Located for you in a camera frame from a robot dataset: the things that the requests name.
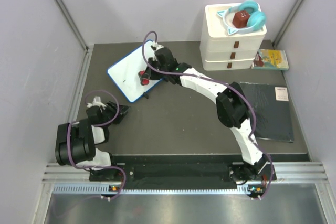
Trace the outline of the red whiteboard eraser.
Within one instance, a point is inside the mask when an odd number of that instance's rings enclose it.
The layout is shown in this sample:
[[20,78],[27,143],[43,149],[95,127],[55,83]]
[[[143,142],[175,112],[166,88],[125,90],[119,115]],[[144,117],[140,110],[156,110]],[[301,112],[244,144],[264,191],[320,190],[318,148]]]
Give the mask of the red whiteboard eraser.
[[150,83],[150,78],[145,70],[139,71],[138,76],[140,78],[140,85],[146,86]]

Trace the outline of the blue framed whiteboard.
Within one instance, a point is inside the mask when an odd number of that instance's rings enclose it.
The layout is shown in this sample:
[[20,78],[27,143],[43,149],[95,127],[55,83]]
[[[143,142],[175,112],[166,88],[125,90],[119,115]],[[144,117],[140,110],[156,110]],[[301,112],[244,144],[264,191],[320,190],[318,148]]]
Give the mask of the blue framed whiteboard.
[[140,84],[139,72],[145,70],[147,64],[142,57],[142,45],[131,51],[128,55],[114,63],[108,70],[115,85],[130,103],[136,102],[143,93],[148,92],[162,80],[150,81],[147,85]]

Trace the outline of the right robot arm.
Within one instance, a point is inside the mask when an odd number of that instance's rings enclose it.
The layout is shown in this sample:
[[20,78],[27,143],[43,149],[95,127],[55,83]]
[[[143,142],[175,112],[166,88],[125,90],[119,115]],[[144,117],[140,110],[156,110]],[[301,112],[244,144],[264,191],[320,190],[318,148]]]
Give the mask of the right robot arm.
[[157,43],[153,43],[151,50],[154,55],[146,59],[147,68],[139,72],[140,83],[144,86],[150,81],[164,79],[214,102],[219,121],[231,129],[242,154],[243,163],[229,168],[231,178],[238,182],[259,179],[268,160],[254,136],[256,117],[241,86],[236,82],[222,84],[184,62],[179,63],[168,48]]

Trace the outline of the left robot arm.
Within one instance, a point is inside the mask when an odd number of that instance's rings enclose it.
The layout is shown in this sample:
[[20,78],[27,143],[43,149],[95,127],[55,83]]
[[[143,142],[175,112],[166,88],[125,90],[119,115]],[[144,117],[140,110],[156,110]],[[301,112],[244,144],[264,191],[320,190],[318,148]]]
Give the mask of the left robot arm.
[[99,97],[95,97],[87,104],[86,118],[73,125],[65,123],[58,126],[55,145],[57,163],[71,165],[70,150],[74,164],[88,171],[92,181],[121,179],[122,173],[113,162],[112,154],[99,150],[97,145],[109,140],[109,126],[121,123],[129,108],[112,101],[102,103]]

